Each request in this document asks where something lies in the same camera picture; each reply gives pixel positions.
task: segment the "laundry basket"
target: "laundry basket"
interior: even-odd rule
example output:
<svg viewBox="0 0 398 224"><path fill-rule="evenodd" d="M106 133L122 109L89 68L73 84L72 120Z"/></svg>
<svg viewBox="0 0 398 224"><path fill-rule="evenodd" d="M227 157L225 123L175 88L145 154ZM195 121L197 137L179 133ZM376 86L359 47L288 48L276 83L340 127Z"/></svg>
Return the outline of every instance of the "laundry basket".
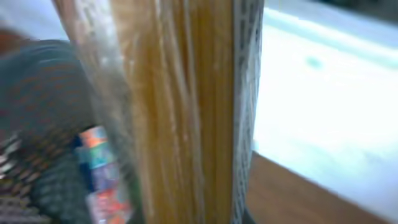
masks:
<svg viewBox="0 0 398 224"><path fill-rule="evenodd" d="M70 146L95 124L69 43L30 42L0 61L0 223L91 223Z"/></svg>

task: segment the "pasta package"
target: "pasta package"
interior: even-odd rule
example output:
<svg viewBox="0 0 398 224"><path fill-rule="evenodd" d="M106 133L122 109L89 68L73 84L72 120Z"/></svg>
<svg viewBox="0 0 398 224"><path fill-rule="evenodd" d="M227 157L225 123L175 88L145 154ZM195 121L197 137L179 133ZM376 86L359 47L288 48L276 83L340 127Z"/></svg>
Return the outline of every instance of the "pasta package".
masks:
<svg viewBox="0 0 398 224"><path fill-rule="evenodd" d="M54 1L136 223L241 223L264 1Z"/></svg>

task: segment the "transparent plastic film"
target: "transparent plastic film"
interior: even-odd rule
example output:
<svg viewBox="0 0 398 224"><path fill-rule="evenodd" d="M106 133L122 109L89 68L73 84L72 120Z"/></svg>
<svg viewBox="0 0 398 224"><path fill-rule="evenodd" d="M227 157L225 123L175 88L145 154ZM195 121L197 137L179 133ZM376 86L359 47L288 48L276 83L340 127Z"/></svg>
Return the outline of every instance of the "transparent plastic film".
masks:
<svg viewBox="0 0 398 224"><path fill-rule="evenodd" d="M137 174L145 223L240 223L254 125L246 117L257 94L250 77L259 76L241 58L257 62L259 44L245 43L254 50L244 53L236 42L248 3L54 2L94 86L98 119ZM248 2L247 12L262 7Z"/></svg>

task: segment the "brown floor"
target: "brown floor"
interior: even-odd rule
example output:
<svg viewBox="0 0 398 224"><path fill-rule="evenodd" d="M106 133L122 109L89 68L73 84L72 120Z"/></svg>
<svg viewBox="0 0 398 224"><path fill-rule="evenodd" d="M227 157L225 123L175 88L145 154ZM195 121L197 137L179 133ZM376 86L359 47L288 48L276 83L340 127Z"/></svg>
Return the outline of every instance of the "brown floor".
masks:
<svg viewBox="0 0 398 224"><path fill-rule="evenodd" d="M387 223L257 153L246 202L257 224Z"/></svg>

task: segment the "spaghetti package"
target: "spaghetti package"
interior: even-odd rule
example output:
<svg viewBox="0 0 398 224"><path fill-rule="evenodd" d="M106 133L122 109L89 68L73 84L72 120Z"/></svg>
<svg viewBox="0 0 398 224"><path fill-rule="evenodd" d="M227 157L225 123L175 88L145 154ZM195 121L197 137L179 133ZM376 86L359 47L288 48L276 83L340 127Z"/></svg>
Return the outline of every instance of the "spaghetti package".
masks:
<svg viewBox="0 0 398 224"><path fill-rule="evenodd" d="M94 87L133 216L144 214L136 223L241 223L264 2L55 4Z"/></svg>

